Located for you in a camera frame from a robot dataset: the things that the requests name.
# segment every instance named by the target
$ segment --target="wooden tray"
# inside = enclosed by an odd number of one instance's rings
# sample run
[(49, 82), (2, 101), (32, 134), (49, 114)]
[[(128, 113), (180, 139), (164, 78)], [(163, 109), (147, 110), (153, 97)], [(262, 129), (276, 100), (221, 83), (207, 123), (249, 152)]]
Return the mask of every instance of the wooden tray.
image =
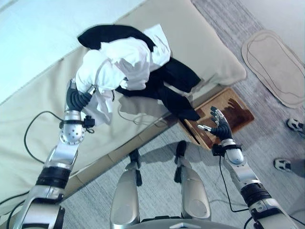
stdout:
[(232, 88), (223, 89), (220, 93), (195, 108), (195, 111), (200, 116), (198, 121), (186, 119), (180, 121), (190, 139), (208, 149), (211, 149), (213, 144), (219, 144), (220, 140), (209, 132), (200, 130), (197, 125), (216, 127), (216, 124), (211, 120), (211, 106), (221, 110), (233, 133), (254, 120), (253, 114), (235, 91)]

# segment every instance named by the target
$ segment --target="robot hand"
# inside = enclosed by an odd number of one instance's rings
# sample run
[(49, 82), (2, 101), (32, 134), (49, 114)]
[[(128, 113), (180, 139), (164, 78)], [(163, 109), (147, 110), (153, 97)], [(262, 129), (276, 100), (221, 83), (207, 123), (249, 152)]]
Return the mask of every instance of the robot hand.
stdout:
[(75, 80), (70, 80), (70, 85), (66, 93), (66, 110), (81, 111), (90, 102), (95, 87), (91, 86), (87, 92), (79, 93)]
[(217, 127), (213, 128), (206, 125), (198, 125), (198, 128), (204, 131), (211, 132), (211, 134), (215, 135), (216, 137), (219, 137), (221, 141), (225, 139), (232, 139), (231, 128), (223, 113), (216, 107), (212, 106), (211, 115), (213, 115), (212, 121), (216, 123)]

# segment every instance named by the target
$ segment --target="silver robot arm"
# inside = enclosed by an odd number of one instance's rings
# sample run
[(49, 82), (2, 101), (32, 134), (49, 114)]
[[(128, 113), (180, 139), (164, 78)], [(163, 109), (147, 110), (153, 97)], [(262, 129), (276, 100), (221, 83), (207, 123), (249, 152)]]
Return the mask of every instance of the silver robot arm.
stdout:
[(60, 124), (58, 144), (51, 150), (36, 185), (30, 190), (21, 211), (15, 220), (14, 229), (44, 228), (61, 229), (65, 209), (62, 201), (64, 189), (78, 153), (78, 147), (84, 139), (85, 128), (94, 126), (94, 119), (87, 116), (81, 120), (81, 110), (85, 107), (95, 88), (80, 94), (74, 80), (66, 94), (64, 119)]
[(255, 229), (297, 229), (296, 224), (271, 197), (247, 163), (241, 147), (232, 138), (231, 128), (216, 107), (211, 107), (212, 120), (217, 128), (198, 125), (198, 128), (209, 131), (221, 140), (220, 145), (214, 145), (214, 156), (223, 156), (224, 165), (230, 171), (231, 178), (237, 190), (243, 196), (249, 211), (255, 221)]

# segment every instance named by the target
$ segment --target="white cloth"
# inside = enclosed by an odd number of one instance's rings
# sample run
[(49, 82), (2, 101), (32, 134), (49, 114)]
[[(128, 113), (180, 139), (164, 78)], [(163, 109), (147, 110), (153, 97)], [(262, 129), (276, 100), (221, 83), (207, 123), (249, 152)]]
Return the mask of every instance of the white cloth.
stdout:
[(91, 85), (97, 87), (84, 112), (95, 119), (95, 124), (110, 124), (112, 118), (112, 92), (118, 86), (127, 90), (143, 90), (150, 72), (170, 59), (171, 50), (157, 24), (144, 32), (154, 43), (153, 52), (147, 44), (129, 37), (112, 42), (101, 42), (101, 49), (88, 51), (76, 73), (75, 81), (80, 92)]

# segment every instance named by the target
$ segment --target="white sheet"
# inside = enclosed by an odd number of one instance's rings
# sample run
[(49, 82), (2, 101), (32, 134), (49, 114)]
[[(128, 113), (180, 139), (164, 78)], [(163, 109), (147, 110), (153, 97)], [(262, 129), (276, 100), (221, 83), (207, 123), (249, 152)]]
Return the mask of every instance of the white sheet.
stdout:
[(114, 23), (144, 0), (12, 2), (0, 11), (0, 103), (78, 47), (85, 29)]

